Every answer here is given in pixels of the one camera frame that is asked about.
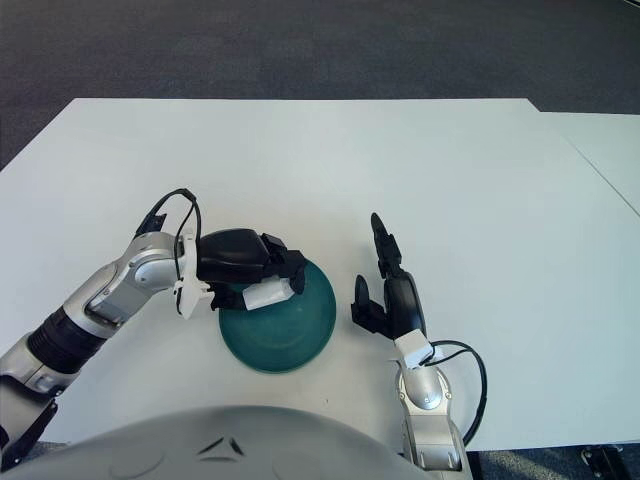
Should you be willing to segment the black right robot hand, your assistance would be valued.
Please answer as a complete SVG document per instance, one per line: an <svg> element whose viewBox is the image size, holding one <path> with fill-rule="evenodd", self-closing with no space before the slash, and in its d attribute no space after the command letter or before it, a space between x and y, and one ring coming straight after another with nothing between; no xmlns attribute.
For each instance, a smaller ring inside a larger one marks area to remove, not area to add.
<svg viewBox="0 0 640 480"><path fill-rule="evenodd" d="M378 269L384 280L384 304L373 301L366 279L358 274L351 304L352 321L373 334L396 340L414 330L426 335L426 322L413 276L401 266L402 255L393 234L379 215L370 217L378 257Z"/></svg>

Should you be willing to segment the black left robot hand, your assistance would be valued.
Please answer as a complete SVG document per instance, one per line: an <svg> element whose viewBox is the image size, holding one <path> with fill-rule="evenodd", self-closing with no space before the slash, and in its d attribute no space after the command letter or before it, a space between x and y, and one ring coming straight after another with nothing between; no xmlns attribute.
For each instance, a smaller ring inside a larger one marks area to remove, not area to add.
<svg viewBox="0 0 640 480"><path fill-rule="evenodd" d="M214 293L212 310L252 311L302 294L306 266L281 239L236 228L201 238L197 276Z"/></svg>

